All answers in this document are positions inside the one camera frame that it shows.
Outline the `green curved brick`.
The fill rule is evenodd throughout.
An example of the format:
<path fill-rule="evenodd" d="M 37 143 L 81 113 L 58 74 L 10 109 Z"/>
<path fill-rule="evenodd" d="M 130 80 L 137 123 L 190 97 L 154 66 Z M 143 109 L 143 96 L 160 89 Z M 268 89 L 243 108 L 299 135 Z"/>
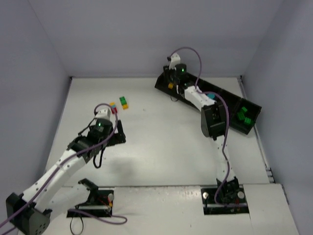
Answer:
<path fill-rule="evenodd" d="M 242 113 L 242 112 L 238 112 L 238 113 L 236 114 L 236 117 L 237 117 L 237 119 L 238 119 L 239 121 L 245 120 L 245 115 L 244 115 L 244 113 Z"/>

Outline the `green yellow brick stack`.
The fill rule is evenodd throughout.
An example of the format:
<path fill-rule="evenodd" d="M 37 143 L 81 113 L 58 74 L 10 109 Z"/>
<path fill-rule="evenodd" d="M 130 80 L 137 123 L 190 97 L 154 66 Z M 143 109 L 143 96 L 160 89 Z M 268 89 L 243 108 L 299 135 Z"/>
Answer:
<path fill-rule="evenodd" d="M 129 108 L 128 103 L 127 103 L 127 101 L 126 101 L 126 99 L 125 99 L 124 96 L 121 96 L 121 97 L 119 98 L 119 100 L 120 100 L 120 103 L 121 103 L 121 106 L 122 106 L 122 109 L 123 109 L 123 110 L 126 110 L 126 109 Z"/>

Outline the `yellow blue red brick stack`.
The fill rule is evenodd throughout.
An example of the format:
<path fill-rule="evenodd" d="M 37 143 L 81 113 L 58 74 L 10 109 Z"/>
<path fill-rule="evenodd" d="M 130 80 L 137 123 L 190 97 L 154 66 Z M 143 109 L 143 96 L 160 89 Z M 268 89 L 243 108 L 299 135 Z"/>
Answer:
<path fill-rule="evenodd" d="M 111 111 L 113 114 L 117 114 L 118 113 L 118 110 L 117 110 L 117 107 L 116 107 L 116 103 L 115 102 L 112 102 L 109 104 L 110 107 L 111 107 Z"/>

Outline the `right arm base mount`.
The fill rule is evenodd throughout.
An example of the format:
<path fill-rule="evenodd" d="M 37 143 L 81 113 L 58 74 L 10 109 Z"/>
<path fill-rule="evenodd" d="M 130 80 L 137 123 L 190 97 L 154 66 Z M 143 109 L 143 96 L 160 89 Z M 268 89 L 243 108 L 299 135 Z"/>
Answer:
<path fill-rule="evenodd" d="M 235 215 L 249 214 L 249 207 L 246 200 L 246 194 L 243 187 L 225 200 L 222 200 L 222 192 L 218 194 L 215 201 L 217 188 L 201 188 L 201 199 L 204 215 Z"/>

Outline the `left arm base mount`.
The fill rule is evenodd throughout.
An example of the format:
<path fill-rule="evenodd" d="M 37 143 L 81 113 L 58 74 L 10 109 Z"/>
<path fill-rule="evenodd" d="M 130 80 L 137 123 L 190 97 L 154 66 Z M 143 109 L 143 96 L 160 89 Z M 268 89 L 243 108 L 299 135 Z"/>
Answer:
<path fill-rule="evenodd" d="M 99 188 L 88 179 L 78 182 L 90 192 L 86 202 L 76 205 L 74 210 L 81 210 L 96 217 L 110 217 L 112 215 L 114 190 L 112 188 Z"/>

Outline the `teal oval flower brick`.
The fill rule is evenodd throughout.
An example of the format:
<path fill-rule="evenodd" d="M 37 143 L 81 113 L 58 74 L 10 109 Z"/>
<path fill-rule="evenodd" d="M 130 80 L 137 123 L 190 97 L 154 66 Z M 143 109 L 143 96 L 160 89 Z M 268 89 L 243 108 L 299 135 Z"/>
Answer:
<path fill-rule="evenodd" d="M 210 99 L 215 99 L 215 97 L 216 97 L 215 93 L 208 93 L 207 96 L 208 96 Z"/>

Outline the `green square brick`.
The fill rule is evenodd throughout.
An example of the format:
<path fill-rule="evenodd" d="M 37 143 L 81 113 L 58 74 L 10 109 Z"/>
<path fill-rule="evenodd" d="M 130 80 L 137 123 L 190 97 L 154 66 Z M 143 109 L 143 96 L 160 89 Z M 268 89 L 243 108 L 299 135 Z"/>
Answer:
<path fill-rule="evenodd" d="M 251 119 L 246 117 L 245 120 L 244 120 L 244 124 L 245 125 L 251 125 Z"/>

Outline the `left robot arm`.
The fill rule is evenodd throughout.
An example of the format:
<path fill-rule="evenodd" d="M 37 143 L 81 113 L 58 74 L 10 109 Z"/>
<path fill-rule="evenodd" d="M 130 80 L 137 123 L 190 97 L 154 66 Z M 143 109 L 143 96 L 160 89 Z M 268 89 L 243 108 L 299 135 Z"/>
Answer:
<path fill-rule="evenodd" d="M 60 189 L 78 170 L 106 147 L 125 143 L 122 122 L 113 124 L 109 118 L 97 118 L 86 136 L 76 137 L 61 158 L 35 184 L 21 194 L 12 193 L 6 199 L 7 219 L 25 235 L 41 235 L 52 220 L 84 203 L 96 203 L 100 197 L 96 184 L 82 179 L 70 191 Z"/>

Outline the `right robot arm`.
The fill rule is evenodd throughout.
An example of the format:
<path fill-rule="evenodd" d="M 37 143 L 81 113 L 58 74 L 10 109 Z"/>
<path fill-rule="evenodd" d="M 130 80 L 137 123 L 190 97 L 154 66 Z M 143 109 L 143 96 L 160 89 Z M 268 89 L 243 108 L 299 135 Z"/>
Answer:
<path fill-rule="evenodd" d="M 173 84 L 176 93 L 191 102 L 201 112 L 201 131 L 211 138 L 217 148 L 217 190 L 214 201 L 223 207 L 237 207 L 236 196 L 239 183 L 226 155 L 229 130 L 229 110 L 224 99 L 215 92 L 203 92 L 187 75 L 185 64 L 164 66 L 166 81 Z"/>

